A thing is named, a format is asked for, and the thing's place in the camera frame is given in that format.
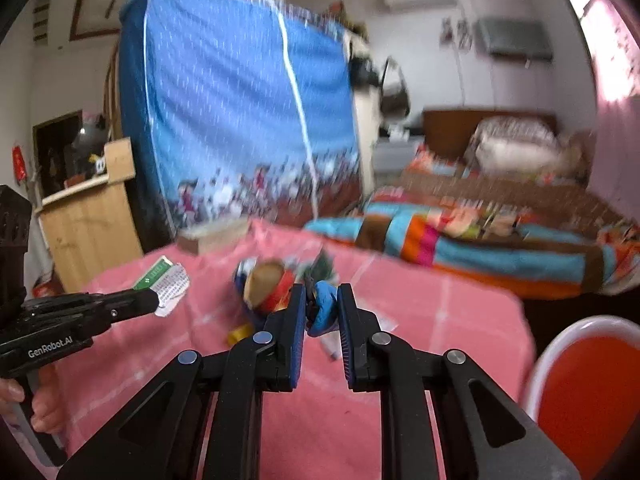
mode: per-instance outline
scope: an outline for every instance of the blue plush toy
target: blue plush toy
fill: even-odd
[[[311,337],[338,330],[338,289],[328,282],[317,282],[315,290],[316,303],[320,310],[308,329]]]

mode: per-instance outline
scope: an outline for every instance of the blue mattress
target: blue mattress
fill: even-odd
[[[276,0],[129,0],[120,19],[122,129],[145,224],[301,226],[359,199],[338,25]]]

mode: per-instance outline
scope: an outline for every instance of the curtain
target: curtain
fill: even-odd
[[[582,26],[598,90],[589,189],[640,221],[640,49],[609,0],[593,0]]]

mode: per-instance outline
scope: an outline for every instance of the wooden headboard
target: wooden headboard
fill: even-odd
[[[429,149],[438,156],[455,160],[465,154],[469,139],[478,123],[495,116],[535,117],[558,132],[555,115],[520,110],[493,110],[491,108],[425,110],[422,112],[422,127]]]

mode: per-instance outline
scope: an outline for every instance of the small cardboard box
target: small cardboard box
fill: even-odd
[[[104,159],[109,175],[109,184],[123,182],[136,176],[130,139],[107,142],[104,145]]]
[[[233,243],[246,235],[249,230],[247,217],[217,219],[178,232],[176,243],[183,251],[204,254]]]

